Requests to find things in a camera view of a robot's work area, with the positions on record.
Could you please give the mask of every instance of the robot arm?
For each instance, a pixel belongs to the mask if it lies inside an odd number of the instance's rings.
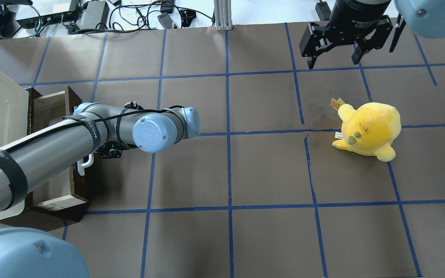
[[[309,69],[317,57],[336,46],[356,44],[352,55],[357,65],[363,55],[381,49],[392,31],[392,23],[385,10],[391,0],[336,0],[326,26],[309,23],[300,41],[302,57]],[[445,37],[445,0],[394,0],[399,17],[390,52],[394,51],[404,25],[423,37]]]
[[[336,46],[357,44],[353,64],[372,49],[381,49],[392,31],[392,23],[383,15],[391,0],[337,0],[326,26],[309,23],[300,41],[302,57],[313,69],[317,57]]]
[[[107,142],[157,153],[200,132],[194,108],[157,111],[83,103],[73,116],[0,147],[0,211]]]

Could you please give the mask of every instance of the plush toy ear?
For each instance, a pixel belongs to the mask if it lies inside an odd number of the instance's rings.
[[[346,122],[351,118],[351,116],[353,116],[353,114],[355,114],[355,112],[357,111],[353,108],[353,106],[349,104],[343,104],[339,107],[338,115],[341,120],[343,120],[343,122]]]

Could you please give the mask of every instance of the power adapter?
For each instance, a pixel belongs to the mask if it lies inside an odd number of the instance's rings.
[[[104,29],[106,27],[109,6],[106,1],[87,2],[87,9],[83,15],[81,29]]]

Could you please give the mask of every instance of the black velcro strap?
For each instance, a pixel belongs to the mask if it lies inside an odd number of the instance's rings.
[[[11,190],[11,203],[5,209],[11,208],[13,204],[25,200],[29,185],[27,177],[20,165],[5,150],[0,149],[0,169],[5,173],[9,180]]]
[[[65,116],[63,117],[63,120],[65,119],[72,119],[78,122],[83,122],[85,127],[88,129],[88,132],[90,132],[90,136],[92,136],[92,140],[94,141],[94,147],[92,148],[92,151],[90,153],[93,153],[95,150],[97,150],[100,147],[100,134],[99,129],[97,129],[97,125],[93,120],[90,120],[89,118],[82,116],[80,114],[78,115],[71,115],[71,116]]]
[[[126,111],[128,111],[128,108],[123,109],[123,110],[120,112],[120,115],[122,115],[122,114],[125,113]],[[123,141],[121,141],[121,136],[120,136],[120,123],[121,123],[121,119],[122,119],[122,117],[119,117],[119,118],[116,120],[116,138],[118,139],[118,142],[122,142],[122,143],[123,143]]]

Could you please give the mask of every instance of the white handle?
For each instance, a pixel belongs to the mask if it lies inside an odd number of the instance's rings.
[[[85,168],[89,167],[90,165],[92,165],[92,163],[94,163],[94,154],[90,153],[88,155],[88,160],[87,162],[83,162],[83,158],[80,159],[78,162],[76,162],[76,170],[78,171],[78,174],[80,176],[85,176]]]

